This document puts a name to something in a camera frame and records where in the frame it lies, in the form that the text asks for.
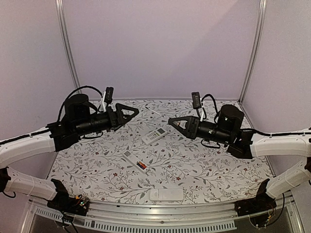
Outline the long white remote control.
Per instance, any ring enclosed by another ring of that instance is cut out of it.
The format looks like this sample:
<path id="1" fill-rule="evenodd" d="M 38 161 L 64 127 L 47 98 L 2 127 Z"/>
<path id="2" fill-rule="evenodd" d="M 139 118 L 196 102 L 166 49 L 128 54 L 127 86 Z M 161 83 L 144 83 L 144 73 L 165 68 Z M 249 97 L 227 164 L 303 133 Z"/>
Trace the long white remote control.
<path id="1" fill-rule="evenodd" d="M 136 155 L 134 155 L 132 152 L 126 150 L 123 153 L 123 157 L 130 162 L 138 171 L 142 173 L 147 173 L 149 171 L 149 167 Z"/>

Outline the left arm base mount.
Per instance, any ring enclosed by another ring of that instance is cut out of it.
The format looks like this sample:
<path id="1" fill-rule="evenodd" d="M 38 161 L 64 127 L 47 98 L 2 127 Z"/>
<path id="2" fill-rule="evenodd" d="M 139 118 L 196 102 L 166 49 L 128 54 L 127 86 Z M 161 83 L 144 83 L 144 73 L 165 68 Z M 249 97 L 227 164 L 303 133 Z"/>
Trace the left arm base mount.
<path id="1" fill-rule="evenodd" d="M 55 185 L 56 195 L 47 201 L 47 207 L 59 212 L 86 216 L 89 209 L 89 198 L 83 195 L 71 197 L 65 186 L 56 179 L 51 179 Z"/>

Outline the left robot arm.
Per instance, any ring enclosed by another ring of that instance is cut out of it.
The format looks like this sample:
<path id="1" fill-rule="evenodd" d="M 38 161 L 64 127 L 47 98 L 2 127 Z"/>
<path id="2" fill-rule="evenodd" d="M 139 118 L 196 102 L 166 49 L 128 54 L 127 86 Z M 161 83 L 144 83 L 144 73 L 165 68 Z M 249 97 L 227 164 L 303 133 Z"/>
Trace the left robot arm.
<path id="1" fill-rule="evenodd" d="M 10 164 L 48 152 L 59 152 L 78 143 L 87 134 L 116 131 L 138 115 L 137 108 L 120 103 L 115 110 L 103 112 L 89 101 L 88 95 L 76 94 L 64 101 L 65 115 L 39 131 L 10 138 L 0 143 L 0 191 L 15 192 L 53 200 L 62 211 L 72 207 L 72 200 L 61 181 L 44 180 L 20 173 Z"/>

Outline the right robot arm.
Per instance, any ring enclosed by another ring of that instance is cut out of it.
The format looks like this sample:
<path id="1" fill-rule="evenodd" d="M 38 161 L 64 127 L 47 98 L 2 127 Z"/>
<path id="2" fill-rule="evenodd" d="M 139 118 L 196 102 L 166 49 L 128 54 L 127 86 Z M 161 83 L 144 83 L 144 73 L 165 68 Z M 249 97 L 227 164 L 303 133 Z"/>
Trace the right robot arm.
<path id="1" fill-rule="evenodd" d="M 169 118 L 168 124 L 188 139 L 201 138 L 223 144 L 227 152 L 238 159 L 261 156 L 302 156 L 303 159 L 282 174 L 270 178 L 263 190 L 252 199 L 251 207 L 261 212 L 280 194 L 311 179 L 311 130 L 300 132 L 262 133 L 241 128 L 244 113 L 231 104 L 223 105 L 217 122 L 203 121 L 196 116 Z"/>

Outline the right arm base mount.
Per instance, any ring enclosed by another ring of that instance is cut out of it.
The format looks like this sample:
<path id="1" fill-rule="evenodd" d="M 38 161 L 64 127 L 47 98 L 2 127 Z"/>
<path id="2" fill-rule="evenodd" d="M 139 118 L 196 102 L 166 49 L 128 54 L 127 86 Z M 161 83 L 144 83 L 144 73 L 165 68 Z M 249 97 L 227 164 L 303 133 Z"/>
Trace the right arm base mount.
<path id="1" fill-rule="evenodd" d="M 269 179 L 263 181 L 253 198 L 238 200 L 234 203 L 234 209 L 238 216 L 246 216 L 256 214 L 259 212 L 266 212 L 262 216 L 255 216 L 250 218 L 250 222 L 257 228 L 267 227 L 274 210 L 276 208 L 275 198 L 271 198 L 266 194 L 267 184 Z"/>

